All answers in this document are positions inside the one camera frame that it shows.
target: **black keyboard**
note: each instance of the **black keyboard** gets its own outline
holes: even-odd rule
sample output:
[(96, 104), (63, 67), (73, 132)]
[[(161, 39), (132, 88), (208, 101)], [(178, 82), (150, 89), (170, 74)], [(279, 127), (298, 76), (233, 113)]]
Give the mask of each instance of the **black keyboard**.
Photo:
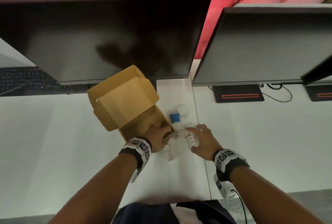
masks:
[(95, 85), (60, 85), (39, 67), (0, 68), (0, 96), (86, 93)]

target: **open cardboard box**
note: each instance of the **open cardboard box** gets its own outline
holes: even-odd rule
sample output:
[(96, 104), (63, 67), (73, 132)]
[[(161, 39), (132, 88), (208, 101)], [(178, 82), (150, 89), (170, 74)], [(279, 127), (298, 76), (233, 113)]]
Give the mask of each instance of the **open cardboard box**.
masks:
[(93, 112), (102, 125), (108, 131), (119, 129), (126, 142), (142, 136), (152, 124), (171, 126), (155, 105), (159, 96), (151, 82), (134, 65), (87, 92)]

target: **hand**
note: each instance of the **hand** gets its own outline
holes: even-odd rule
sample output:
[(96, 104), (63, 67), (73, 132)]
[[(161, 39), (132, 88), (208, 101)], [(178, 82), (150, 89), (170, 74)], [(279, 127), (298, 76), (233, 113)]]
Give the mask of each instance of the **hand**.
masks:
[(213, 154), (217, 150), (223, 149), (217, 139), (212, 135), (211, 130), (208, 129), (205, 124), (199, 124), (196, 128), (186, 128), (186, 130), (198, 137), (200, 145), (198, 147), (193, 146), (191, 151), (201, 158), (213, 161)]
[(169, 125), (161, 127), (151, 125), (151, 128), (143, 134), (143, 137), (147, 138), (152, 145), (151, 152), (158, 152), (166, 145), (166, 142), (163, 142), (164, 135), (168, 132), (171, 132), (171, 127)]

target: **wristband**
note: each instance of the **wristband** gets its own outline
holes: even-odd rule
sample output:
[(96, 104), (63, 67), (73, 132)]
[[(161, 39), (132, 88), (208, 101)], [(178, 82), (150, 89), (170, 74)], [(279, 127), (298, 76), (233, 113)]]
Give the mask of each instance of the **wristband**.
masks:
[(214, 153), (214, 164), (216, 166), (216, 173), (220, 182), (230, 181), (230, 174), (239, 167), (250, 167), (247, 159), (242, 157), (235, 151), (222, 149)]
[(137, 160), (137, 170), (142, 170), (148, 162), (151, 155), (151, 143), (143, 137), (135, 137), (122, 147), (121, 153), (129, 153)]

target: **monitor screen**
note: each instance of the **monitor screen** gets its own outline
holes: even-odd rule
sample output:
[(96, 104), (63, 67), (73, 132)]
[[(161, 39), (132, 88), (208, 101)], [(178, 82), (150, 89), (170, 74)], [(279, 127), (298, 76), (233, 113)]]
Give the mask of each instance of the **monitor screen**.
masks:
[(136, 65), (188, 77), (210, 0), (0, 3), (0, 37), (61, 84), (98, 83)]
[(224, 8), (193, 86), (301, 83), (331, 55), (331, 8)]

